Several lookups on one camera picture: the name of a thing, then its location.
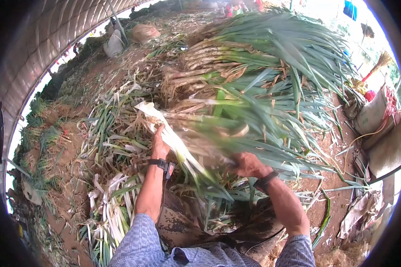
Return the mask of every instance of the hand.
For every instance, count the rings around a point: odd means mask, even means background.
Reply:
[[[238,167],[232,172],[243,177],[263,178],[273,172],[272,167],[267,166],[252,153],[242,152],[234,154],[233,157],[238,162]]]
[[[152,159],[166,159],[169,153],[169,146],[162,140],[162,131],[165,128],[164,124],[161,124],[153,136],[152,142]]]

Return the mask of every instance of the blue cloth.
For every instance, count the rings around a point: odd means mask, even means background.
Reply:
[[[260,267],[253,259],[239,254],[224,243],[205,243],[192,248],[162,251],[159,234],[147,214],[137,214],[133,225],[125,235],[108,266],[167,266],[179,267]],[[314,267],[310,237],[297,235],[289,238],[277,261],[276,267]]]
[[[343,13],[346,14],[351,19],[353,19],[354,21],[357,21],[358,9],[356,6],[352,4],[352,2],[345,0],[345,7],[343,8]]]

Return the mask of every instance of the wrist strap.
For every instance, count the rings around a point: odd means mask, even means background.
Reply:
[[[166,160],[163,158],[160,159],[149,159],[149,165],[157,165],[159,168],[163,170],[163,179],[168,180],[171,177],[172,172],[174,171],[175,164],[174,163],[166,163]]]
[[[166,160],[163,158],[149,159],[148,164],[149,165],[157,165],[159,168],[161,168],[164,171],[167,171],[167,168],[168,168],[168,164],[166,163]]]
[[[279,173],[277,171],[273,171],[271,173],[269,173],[268,175],[266,175],[263,178],[258,179],[255,183],[254,183],[254,187],[257,190],[262,191],[263,193],[265,193],[266,195],[269,195],[269,193],[267,192],[267,186],[269,184],[269,182],[275,178],[278,177]]]

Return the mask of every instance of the red broom handle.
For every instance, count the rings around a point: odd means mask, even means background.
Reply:
[[[372,74],[372,73],[369,72],[369,73],[367,74],[367,76],[365,76],[365,77],[362,79],[361,83],[367,81],[367,79],[371,76],[371,74]]]

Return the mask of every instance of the broom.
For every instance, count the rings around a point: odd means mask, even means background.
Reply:
[[[392,60],[392,58],[389,56],[389,54],[385,51],[382,53],[379,57],[379,61],[377,61],[377,64],[374,65],[374,67],[371,69],[371,71],[365,76],[361,82],[359,82],[355,87],[357,87],[359,84],[364,83],[367,81],[367,79],[376,72],[380,67],[388,65],[388,63]]]

